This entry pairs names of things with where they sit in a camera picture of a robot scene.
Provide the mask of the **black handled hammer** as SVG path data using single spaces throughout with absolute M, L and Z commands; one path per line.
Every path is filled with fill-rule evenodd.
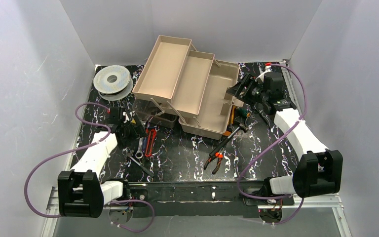
M 235 128 L 229 136 L 227 136 L 223 141 L 221 141 L 219 143 L 219 145 L 214 148 L 210 153 L 209 153 L 209 158 L 214 158 L 217 156 L 217 153 L 221 153 L 227 146 L 228 142 L 233 138 L 233 136 L 239 132 L 239 131 L 243 131 L 243 132 L 247 132 L 249 129 L 248 127 L 244 124 L 244 123 L 239 123 L 238 124 L 238 127 Z

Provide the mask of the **steel combination wrench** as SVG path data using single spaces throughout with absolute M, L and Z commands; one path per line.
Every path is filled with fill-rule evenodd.
M 141 137 L 139 139 L 137 151 L 135 152 L 136 159 L 141 159 L 143 157 L 143 143 L 144 143 L 144 137 Z

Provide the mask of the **beige plastic tool box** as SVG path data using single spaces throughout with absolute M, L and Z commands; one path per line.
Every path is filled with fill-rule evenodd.
M 178 116 L 185 133 L 219 140 L 235 103 L 227 90 L 239 71 L 236 63 L 198 51 L 191 39 L 159 35 L 132 92 Z

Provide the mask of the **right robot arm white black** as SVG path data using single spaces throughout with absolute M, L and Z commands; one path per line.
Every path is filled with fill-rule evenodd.
M 262 200 L 337 193 L 341 188 L 343 157 L 338 150 L 330 150 L 315 137 L 295 104 L 284 97 L 284 84 L 281 73 L 268 72 L 263 80 L 246 74 L 242 81 L 227 89 L 228 94 L 252 107 L 259 105 L 266 115 L 272 116 L 273 124 L 284 133 L 299 158 L 292 175 L 266 178 L 258 191 L 241 193 Z

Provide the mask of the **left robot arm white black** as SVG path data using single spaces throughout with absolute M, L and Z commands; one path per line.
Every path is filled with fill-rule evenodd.
M 128 146 L 145 134 L 134 110 L 111 108 L 108 123 L 97 128 L 93 135 L 93 146 L 86 149 L 69 171 L 58 175 L 60 215 L 97 218 L 111 201 L 130 199 L 129 184 L 125 179 L 102 182 L 100 174 L 115 148 Z

